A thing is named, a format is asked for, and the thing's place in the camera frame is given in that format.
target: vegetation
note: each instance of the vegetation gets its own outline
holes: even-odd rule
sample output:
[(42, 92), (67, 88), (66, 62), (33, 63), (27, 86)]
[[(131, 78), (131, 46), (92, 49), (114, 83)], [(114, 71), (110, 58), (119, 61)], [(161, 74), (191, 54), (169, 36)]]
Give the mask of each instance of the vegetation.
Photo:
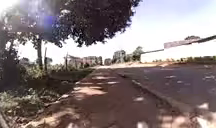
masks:
[(204, 56), (204, 57), (187, 57), (174, 60), (169, 58), (166, 60), (154, 60), (153, 62), (176, 62), (179, 64), (191, 63), (191, 64), (216, 64), (216, 56)]
[(92, 72), (92, 69), (65, 70), (63, 65), (55, 65), (49, 66), (49, 74), (45, 74), (37, 65), (16, 65), (19, 68), (4, 67), (6, 72), (2, 74), (15, 76), (16, 73), (19, 78), (0, 79), (0, 108), (17, 128), (36, 118), (50, 103), (71, 91), (75, 82)]
[(133, 56), (132, 56), (133, 61), (140, 61), (142, 53), (143, 53), (143, 48), (141, 46), (138, 46), (133, 52)]
[(194, 39), (201, 39), (201, 38), (199, 36), (192, 35), (192, 36), (186, 37), (184, 40), (194, 40)]

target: distant building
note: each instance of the distant building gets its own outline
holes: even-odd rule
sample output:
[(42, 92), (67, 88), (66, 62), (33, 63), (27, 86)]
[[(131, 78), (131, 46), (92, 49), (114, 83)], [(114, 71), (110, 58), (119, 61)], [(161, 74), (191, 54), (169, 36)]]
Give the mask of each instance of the distant building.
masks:
[(68, 65), (71, 65), (74, 68), (81, 68), (85, 65), (87, 66), (96, 66), (96, 65), (102, 65), (102, 57), (97, 56), (88, 56), (88, 57), (75, 57), (68, 55), (67, 58)]
[(216, 55), (216, 35), (164, 43), (163, 49), (144, 52), (141, 55), (141, 62), (214, 55)]
[(73, 68), (81, 68), (83, 61), (79, 57), (68, 55), (67, 56), (67, 63), (68, 63), (68, 65), (72, 66)]
[(110, 58), (104, 60), (104, 65), (109, 66), (111, 64), (112, 64), (112, 60)]
[(113, 55), (113, 63), (123, 63), (125, 62), (126, 52), (124, 50), (116, 51)]

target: dirt ground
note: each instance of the dirt ground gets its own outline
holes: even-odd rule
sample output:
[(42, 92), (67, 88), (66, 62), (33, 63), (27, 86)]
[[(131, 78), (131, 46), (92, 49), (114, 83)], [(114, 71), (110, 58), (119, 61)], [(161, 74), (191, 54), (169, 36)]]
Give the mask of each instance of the dirt ground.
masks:
[(193, 128), (176, 109), (110, 69), (77, 83), (28, 128)]

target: curb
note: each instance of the curb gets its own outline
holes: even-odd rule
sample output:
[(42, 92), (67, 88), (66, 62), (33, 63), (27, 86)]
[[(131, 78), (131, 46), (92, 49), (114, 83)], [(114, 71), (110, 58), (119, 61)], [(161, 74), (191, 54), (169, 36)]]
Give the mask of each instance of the curb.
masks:
[(130, 79), (134, 85), (142, 89), (145, 89), (146, 91), (150, 92), (151, 94), (158, 97), (159, 99), (167, 102), (172, 107), (177, 108), (184, 116), (189, 117), (190, 119), (196, 119), (196, 121), (200, 125), (200, 128), (216, 128), (216, 118), (213, 116), (212, 112), (204, 109), (194, 108), (188, 104), (179, 102), (171, 97), (167, 97), (162, 93), (132, 79), (130, 76), (126, 74), (122, 74), (122, 73), (117, 73), (117, 74), (122, 78)]

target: wall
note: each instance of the wall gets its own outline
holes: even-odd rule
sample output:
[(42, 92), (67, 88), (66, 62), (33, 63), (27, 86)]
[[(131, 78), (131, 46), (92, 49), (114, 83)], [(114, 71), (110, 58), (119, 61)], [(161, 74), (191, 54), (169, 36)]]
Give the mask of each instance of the wall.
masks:
[(164, 51), (152, 52), (141, 55), (141, 62), (152, 62), (154, 60), (174, 60), (186, 57), (214, 56), (216, 55), (216, 39), (205, 43), (194, 43), (165, 49)]

